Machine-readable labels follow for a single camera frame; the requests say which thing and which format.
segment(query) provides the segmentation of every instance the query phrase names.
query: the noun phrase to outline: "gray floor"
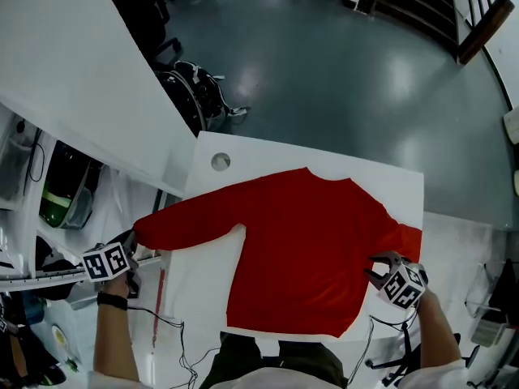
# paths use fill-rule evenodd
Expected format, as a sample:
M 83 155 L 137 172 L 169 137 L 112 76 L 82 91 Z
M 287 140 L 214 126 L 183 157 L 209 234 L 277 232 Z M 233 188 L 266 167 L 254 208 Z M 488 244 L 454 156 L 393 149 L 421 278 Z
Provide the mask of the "gray floor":
M 418 170 L 425 209 L 519 226 L 507 111 L 490 66 L 337 0 L 176 0 L 168 35 L 215 75 L 232 106 L 225 131 Z

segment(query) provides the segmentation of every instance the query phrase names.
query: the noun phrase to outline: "black watch strap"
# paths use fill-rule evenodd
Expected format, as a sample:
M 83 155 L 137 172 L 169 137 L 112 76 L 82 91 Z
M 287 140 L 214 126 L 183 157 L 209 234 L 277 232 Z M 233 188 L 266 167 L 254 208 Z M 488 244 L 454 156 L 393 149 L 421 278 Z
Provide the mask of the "black watch strap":
M 122 298 L 119 295 L 98 293 L 97 294 L 97 305 L 106 304 L 107 306 L 113 306 L 121 310 L 128 310 L 128 300 Z

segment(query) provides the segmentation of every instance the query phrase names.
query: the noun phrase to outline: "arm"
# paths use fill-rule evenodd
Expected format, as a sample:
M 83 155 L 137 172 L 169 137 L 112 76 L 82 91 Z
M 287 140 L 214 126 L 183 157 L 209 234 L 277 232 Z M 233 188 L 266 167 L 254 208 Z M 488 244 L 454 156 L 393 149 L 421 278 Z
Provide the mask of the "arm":
M 420 298 L 418 318 L 422 336 L 422 368 L 447 365 L 461 359 L 460 349 L 438 297 L 429 289 Z
M 129 290 L 126 278 L 125 273 L 107 282 L 103 293 L 127 298 Z M 127 311 L 106 304 L 99 305 L 94 371 L 114 378 L 139 381 L 131 348 Z

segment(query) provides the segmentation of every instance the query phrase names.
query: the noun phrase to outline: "white table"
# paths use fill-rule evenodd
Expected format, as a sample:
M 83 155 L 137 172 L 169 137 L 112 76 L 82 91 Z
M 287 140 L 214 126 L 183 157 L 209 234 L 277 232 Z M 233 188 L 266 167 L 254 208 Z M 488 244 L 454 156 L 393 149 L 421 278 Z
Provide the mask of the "white table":
M 220 152 L 229 156 L 230 166 L 218 172 L 211 166 L 211 160 Z M 331 152 L 234 135 L 199 134 L 184 199 L 305 166 L 315 175 L 329 180 L 351 177 L 381 202 L 398 222 L 422 228 L 421 173 Z M 319 194 L 318 191 L 307 193 Z M 239 225 L 215 241 L 172 252 L 165 287 L 165 315 L 181 318 L 198 336 L 214 336 L 222 330 L 276 340 L 337 341 L 332 336 L 281 335 L 226 326 L 227 300 L 245 235 L 245 228 Z M 376 296 L 375 287 L 369 285 L 361 312 L 339 340 L 365 340 L 370 314 L 390 323 L 400 322 L 406 316 L 404 311 L 381 301 Z M 391 327 L 379 326 L 375 328 L 373 338 L 396 333 Z

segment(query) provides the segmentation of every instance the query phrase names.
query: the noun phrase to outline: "sweater sleeve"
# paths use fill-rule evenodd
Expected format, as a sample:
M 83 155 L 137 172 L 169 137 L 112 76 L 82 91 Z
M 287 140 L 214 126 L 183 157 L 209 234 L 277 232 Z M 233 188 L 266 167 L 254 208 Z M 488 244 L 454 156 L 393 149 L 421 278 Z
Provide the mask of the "sweater sleeve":
M 354 183 L 355 196 L 360 201 L 361 215 L 366 227 L 365 237 L 372 243 L 375 254 L 385 250 L 395 250 L 414 263 L 420 259 L 422 231 L 399 224 L 386 211 L 384 205 L 373 199 L 365 190 Z
M 264 177 L 183 200 L 134 224 L 137 242 L 152 250 L 180 250 L 209 242 L 246 224 Z

